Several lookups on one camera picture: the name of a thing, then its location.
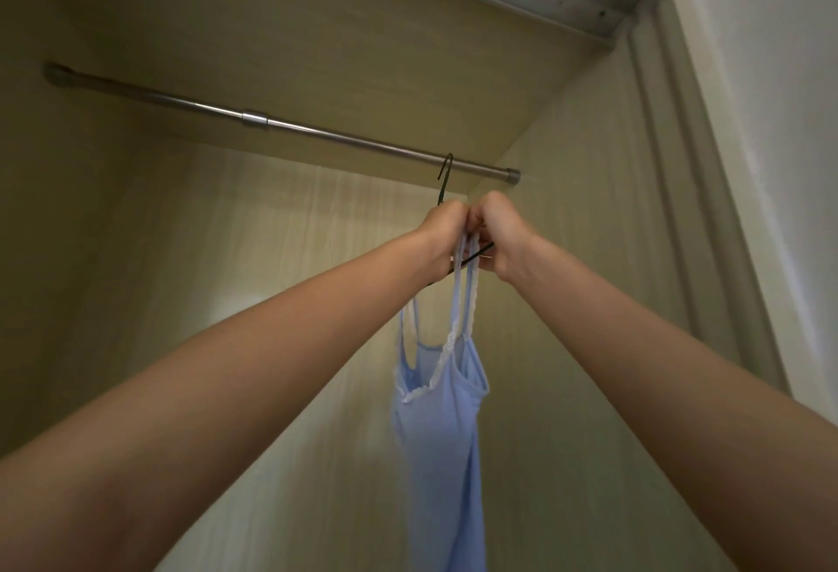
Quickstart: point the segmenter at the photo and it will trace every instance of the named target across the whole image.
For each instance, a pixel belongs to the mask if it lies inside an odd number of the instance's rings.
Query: white wall
[[[744,162],[771,238],[765,243],[749,239],[758,274],[761,261],[777,258],[791,297],[784,305],[775,280],[762,270],[760,281],[775,330],[782,348],[785,325],[799,321],[809,347],[797,353],[787,348],[783,354],[792,388],[807,404],[828,414],[816,406],[820,397],[816,391],[825,387],[833,406],[838,401],[835,0],[694,1],[718,61],[718,79],[727,91]],[[712,117],[711,103],[708,108]],[[738,174],[728,176],[734,195],[740,193],[739,202],[745,195],[738,188],[745,185]],[[748,234],[751,217],[744,204],[740,214]],[[776,252],[760,251],[768,248]],[[809,376],[795,366],[806,353],[816,361],[806,367]],[[824,384],[819,387],[821,379]]]

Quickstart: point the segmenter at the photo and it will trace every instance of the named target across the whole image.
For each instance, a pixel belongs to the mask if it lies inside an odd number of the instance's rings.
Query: black hanger
[[[436,205],[437,206],[439,206],[441,203],[443,203],[443,199],[445,198],[445,188],[448,185],[448,176],[451,175],[451,167],[452,166],[454,166],[454,154],[453,153],[448,153],[445,156],[445,161],[443,162],[443,167],[439,170],[439,175],[436,176],[436,180],[439,181],[439,178],[443,176],[443,173],[445,173],[445,179],[443,180],[443,187],[439,190],[439,199],[436,200]],[[483,248],[477,250],[474,254],[472,254],[470,257],[468,257],[468,259],[464,260],[460,264],[460,270],[462,270],[464,267],[466,267],[466,265],[468,265],[472,261],[474,261],[478,256],[480,256],[483,253],[486,253],[488,250],[493,249],[494,247],[495,247],[495,242],[494,241],[489,241],[488,244],[486,244]],[[453,271],[454,271],[454,268],[452,266],[451,270],[448,271],[448,274],[452,273]]]

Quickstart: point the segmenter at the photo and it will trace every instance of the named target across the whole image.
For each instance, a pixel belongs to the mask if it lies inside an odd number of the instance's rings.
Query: forearm
[[[743,569],[827,569],[838,429],[533,237],[510,282]]]
[[[0,462],[3,566],[151,569],[431,280],[431,248],[411,233],[234,315]]]

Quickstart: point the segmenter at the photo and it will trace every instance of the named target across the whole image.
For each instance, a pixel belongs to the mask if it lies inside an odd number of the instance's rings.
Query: wardrobe
[[[0,452],[413,229],[448,154],[448,198],[505,192],[787,389],[673,0],[517,1],[0,0]],[[420,294],[424,341],[444,338],[452,291]],[[404,569],[395,334],[373,336],[159,569]],[[733,570],[489,274],[474,338],[489,569]]]

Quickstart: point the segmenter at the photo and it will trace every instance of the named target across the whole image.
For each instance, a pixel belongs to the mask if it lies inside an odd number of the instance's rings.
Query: metal rod
[[[173,95],[172,93],[145,89],[143,87],[137,87],[133,84],[127,84],[126,82],[100,78],[99,76],[91,76],[88,73],[78,73],[69,67],[58,65],[55,62],[46,62],[44,64],[44,77],[50,84],[53,84],[56,87],[75,87],[79,89],[90,89],[91,91],[99,91],[102,93],[110,93],[111,95],[120,96],[122,98],[130,98],[141,102],[158,104],[163,107],[194,111],[195,113],[203,113],[204,115],[215,115],[216,117],[238,120],[246,126],[262,127],[263,129],[280,129],[290,131],[292,133],[310,135],[312,137],[320,138],[321,140],[340,142],[341,144],[349,144],[350,146],[357,146],[369,151],[377,151],[379,153],[405,157],[409,160],[422,161],[425,164],[441,166],[445,163],[446,159],[445,155],[419,151],[418,149],[409,149],[406,146],[399,146],[397,144],[387,144],[384,142],[377,142],[375,140],[367,140],[366,138],[362,138],[357,135],[347,135],[327,129],[318,129],[313,126],[288,122],[287,120],[274,118],[267,113],[220,107],[215,104],[208,104],[198,100],[192,100],[190,98],[183,98],[183,96]],[[473,175],[480,175],[482,177],[489,177],[491,179],[500,180],[513,185],[517,184],[521,178],[520,171],[513,168],[498,168],[497,166],[489,166],[475,161],[459,160],[456,158],[453,161],[452,168],[456,171],[472,173]]]

